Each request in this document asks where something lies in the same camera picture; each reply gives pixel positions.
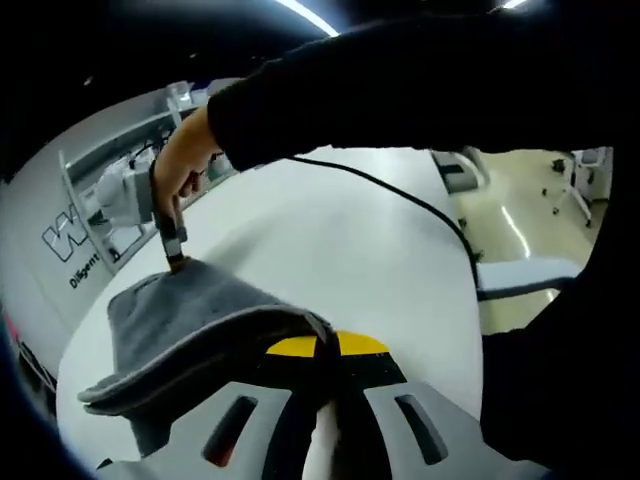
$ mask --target white chair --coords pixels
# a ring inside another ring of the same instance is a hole
[[[450,194],[477,190],[491,181],[487,167],[473,147],[464,147],[459,152],[432,150],[431,154]]]
[[[577,169],[578,168],[587,168],[587,169],[600,168],[604,164],[605,159],[609,155],[613,155],[613,148],[611,147],[600,147],[600,148],[594,148],[591,150],[581,150],[581,151],[571,152],[570,154],[570,159],[572,160],[571,171],[569,175],[565,175],[565,178],[567,178],[567,183],[562,188],[562,195],[560,195],[560,198],[558,199],[558,201],[556,201],[556,203],[553,205],[554,215],[557,215],[558,212],[560,212],[560,205],[562,205],[562,203],[571,196],[575,198],[576,202],[578,202],[578,206],[580,207],[580,210],[582,210],[584,215],[587,217],[587,223],[586,223],[587,228],[591,227],[591,218],[592,218],[591,209],[587,201],[584,199],[584,197],[580,193],[580,190],[576,186]],[[542,195],[543,196],[547,195],[546,188],[542,189]]]
[[[478,300],[515,297],[548,288],[562,290],[581,271],[572,261],[559,257],[478,263]]]

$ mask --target ceiling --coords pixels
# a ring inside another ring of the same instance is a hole
[[[338,32],[381,19],[487,11],[494,0],[297,0]],[[7,181],[48,141],[173,81],[241,76],[326,34],[277,0],[11,2],[0,17]]]

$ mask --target gray cloth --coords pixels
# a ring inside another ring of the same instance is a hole
[[[152,275],[116,295],[108,317],[115,373],[78,399],[91,413],[132,420],[139,446],[146,445],[143,455],[161,446],[158,437],[168,434],[171,422],[233,379],[243,362],[279,339],[322,336],[328,328],[309,312],[193,259],[176,274]]]

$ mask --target black lettering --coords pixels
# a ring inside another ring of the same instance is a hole
[[[76,270],[76,273],[73,274],[73,277],[69,279],[69,284],[75,289],[78,287],[80,282],[82,282],[85,278],[89,276],[89,271],[91,267],[93,267],[97,262],[100,261],[100,257],[97,253],[94,253],[89,258],[87,264],[82,267],[80,270]]]

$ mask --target white table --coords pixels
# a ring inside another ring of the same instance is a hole
[[[454,217],[427,151],[324,148],[306,157],[364,170]],[[184,217],[185,254],[224,266],[338,329],[377,338],[406,376],[426,380],[479,418],[475,287],[460,241],[435,216],[349,173],[283,160],[232,177]],[[60,434],[91,468],[106,457],[140,458],[127,420],[90,415],[76,399],[113,373],[107,304],[166,268],[154,237],[98,297],[60,363]]]

